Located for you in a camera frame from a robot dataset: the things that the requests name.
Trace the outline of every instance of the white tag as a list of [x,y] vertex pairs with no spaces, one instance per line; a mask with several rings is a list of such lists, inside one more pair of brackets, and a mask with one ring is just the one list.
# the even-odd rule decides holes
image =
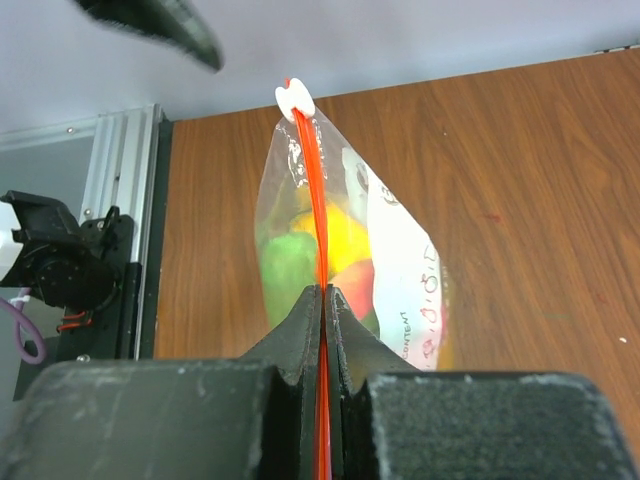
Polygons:
[[443,337],[440,258],[429,235],[366,168],[380,340],[413,366],[435,370]]
[[364,227],[367,226],[367,192],[369,180],[367,164],[352,148],[342,149],[344,183],[349,197],[349,213]]

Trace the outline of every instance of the wood grain surface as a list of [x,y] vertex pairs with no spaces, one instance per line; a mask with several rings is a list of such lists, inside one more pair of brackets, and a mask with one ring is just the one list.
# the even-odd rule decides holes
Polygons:
[[[636,458],[639,72],[630,50],[317,101],[448,266],[455,367],[585,374]],[[267,332],[253,215],[278,119],[176,125],[157,357],[236,356]]]

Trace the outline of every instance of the yellow bell pepper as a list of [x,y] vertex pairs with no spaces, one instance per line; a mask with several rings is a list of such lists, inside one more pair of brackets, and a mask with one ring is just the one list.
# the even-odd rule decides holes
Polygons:
[[[366,229],[333,203],[327,204],[329,275],[337,275],[352,263],[371,258]],[[291,222],[294,232],[316,237],[313,213],[303,213]]]

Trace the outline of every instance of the red zipper seal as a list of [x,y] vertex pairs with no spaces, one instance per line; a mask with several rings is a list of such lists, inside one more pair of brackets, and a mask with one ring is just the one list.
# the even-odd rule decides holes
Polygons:
[[318,352],[318,380],[316,384],[316,422],[314,433],[314,479],[331,479],[331,422],[329,418],[329,356],[327,348],[325,297],[329,283],[329,245],[327,206],[324,196],[324,175],[320,160],[320,148],[316,131],[310,118],[297,108],[293,109],[295,124],[300,137],[304,165],[309,182],[311,207],[318,240],[316,276],[322,288],[322,315],[320,326],[320,350]]

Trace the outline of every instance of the plastic bag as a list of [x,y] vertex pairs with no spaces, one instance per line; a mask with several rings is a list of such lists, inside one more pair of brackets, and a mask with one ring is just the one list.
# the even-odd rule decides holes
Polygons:
[[[422,370],[452,368],[446,272],[427,233],[316,110],[325,178],[329,282],[358,320]],[[275,127],[260,184],[255,240],[270,327],[316,283],[315,227],[296,126]]]

